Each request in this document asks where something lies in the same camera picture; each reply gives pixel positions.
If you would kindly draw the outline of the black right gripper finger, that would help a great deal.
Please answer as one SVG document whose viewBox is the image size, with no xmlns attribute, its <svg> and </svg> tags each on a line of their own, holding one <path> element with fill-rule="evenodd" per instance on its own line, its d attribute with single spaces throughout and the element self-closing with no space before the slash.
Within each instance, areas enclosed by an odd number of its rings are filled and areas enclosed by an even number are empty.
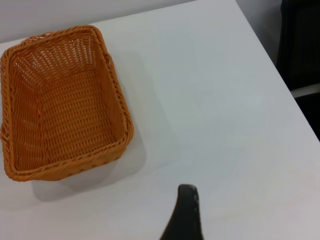
<svg viewBox="0 0 320 240">
<path fill-rule="evenodd" d="M 181 184 L 171 218 L 161 236 L 162 240 L 202 240 L 200 201 L 197 188 Z"/>
</svg>

